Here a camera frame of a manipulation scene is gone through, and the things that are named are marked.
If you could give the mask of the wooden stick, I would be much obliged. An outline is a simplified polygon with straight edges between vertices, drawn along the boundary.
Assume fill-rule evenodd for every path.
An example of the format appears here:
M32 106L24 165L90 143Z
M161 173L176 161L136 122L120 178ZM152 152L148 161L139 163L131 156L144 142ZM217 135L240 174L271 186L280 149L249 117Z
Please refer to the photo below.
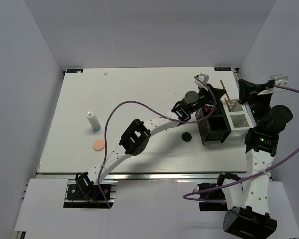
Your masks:
M230 99L222 79L220 80L220 83L221 83L223 90L225 91L225 95L226 95L225 99Z
M230 99L224 99L229 112L232 112L232 101Z

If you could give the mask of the plain pink powder puff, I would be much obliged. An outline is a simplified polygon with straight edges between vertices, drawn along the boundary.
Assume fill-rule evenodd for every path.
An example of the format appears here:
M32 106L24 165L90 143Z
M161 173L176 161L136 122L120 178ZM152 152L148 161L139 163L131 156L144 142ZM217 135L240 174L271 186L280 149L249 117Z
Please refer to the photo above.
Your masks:
M97 140L93 144L93 149L96 152L102 151L105 148L105 142L103 140Z

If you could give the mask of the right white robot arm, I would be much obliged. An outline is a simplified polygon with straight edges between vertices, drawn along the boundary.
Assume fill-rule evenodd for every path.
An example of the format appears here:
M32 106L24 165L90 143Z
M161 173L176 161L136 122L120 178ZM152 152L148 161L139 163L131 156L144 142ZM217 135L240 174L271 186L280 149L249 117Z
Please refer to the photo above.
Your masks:
M260 175L242 183L233 177L226 178L216 184L215 192L226 200L228 211L224 217L224 231L242 239L266 239L277 228L268 206L269 167L277 152L279 134L293 115L286 106L271 107L270 100L273 86L286 86L287 82L283 75L276 75L264 84L238 81L239 104L248 104L256 118L256 126L248 130L244 140L246 176Z

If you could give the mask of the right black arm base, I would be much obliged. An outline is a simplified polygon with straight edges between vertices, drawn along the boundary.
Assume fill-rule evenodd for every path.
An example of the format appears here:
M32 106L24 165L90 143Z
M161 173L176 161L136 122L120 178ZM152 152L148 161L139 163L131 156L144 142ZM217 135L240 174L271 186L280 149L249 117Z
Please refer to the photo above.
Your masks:
M224 184L225 179L238 181L241 179L236 174L224 172L220 174L217 178L217 183L201 183L198 184L193 192L210 189L218 186L222 186ZM222 190L216 190L212 192L199 194L199 199L205 200L225 200L225 195ZM199 202L199 209L201 212L211 212L211 211L227 211L226 203L213 203L213 202Z

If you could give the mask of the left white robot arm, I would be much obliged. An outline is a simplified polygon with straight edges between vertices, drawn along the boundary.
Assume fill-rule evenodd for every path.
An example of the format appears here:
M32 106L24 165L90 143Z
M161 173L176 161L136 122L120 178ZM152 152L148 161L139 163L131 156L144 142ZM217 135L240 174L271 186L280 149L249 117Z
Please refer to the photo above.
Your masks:
M174 107L167 114L161 114L153 109L152 112L159 115L158 118L148 121L140 119L133 120L120 137L118 145L109 153L107 149L107 128L109 121L106 121L104 129L105 155L102 163L84 173L77 173L75 182L78 193L84 199L92 199L99 190L96 186L112 172L119 164L126 159L141 154L150 138L158 133L191 123L192 114L205 104L216 104L224 94L225 89L215 88L211 84L203 84L198 87L199 91L188 91L184 98L175 103Z

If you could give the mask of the green round compact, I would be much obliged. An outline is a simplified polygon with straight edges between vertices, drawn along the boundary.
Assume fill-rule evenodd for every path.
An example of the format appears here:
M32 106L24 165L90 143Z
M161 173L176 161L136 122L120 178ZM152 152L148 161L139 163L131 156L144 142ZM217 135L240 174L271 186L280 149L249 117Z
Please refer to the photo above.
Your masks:
M181 138L184 142L190 142L192 140L192 135L188 132L185 132L182 134Z

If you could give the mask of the red lip gloss tube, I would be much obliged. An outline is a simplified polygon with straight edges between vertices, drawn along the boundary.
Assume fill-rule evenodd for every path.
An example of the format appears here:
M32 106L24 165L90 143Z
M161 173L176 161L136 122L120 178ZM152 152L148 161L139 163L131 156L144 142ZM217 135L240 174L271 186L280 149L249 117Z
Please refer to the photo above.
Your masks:
M214 109L214 105L213 104L206 104L205 105L205 111L207 114L211 113Z

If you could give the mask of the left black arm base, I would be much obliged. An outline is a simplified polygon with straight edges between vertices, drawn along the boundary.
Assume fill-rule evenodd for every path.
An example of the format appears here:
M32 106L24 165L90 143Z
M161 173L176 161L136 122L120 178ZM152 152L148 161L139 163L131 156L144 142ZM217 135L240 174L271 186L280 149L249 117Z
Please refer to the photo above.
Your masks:
M110 209L114 203L116 185L101 184L106 200L104 200L97 184L91 181L87 173L77 173L74 180L69 180L65 199L64 208L77 209Z

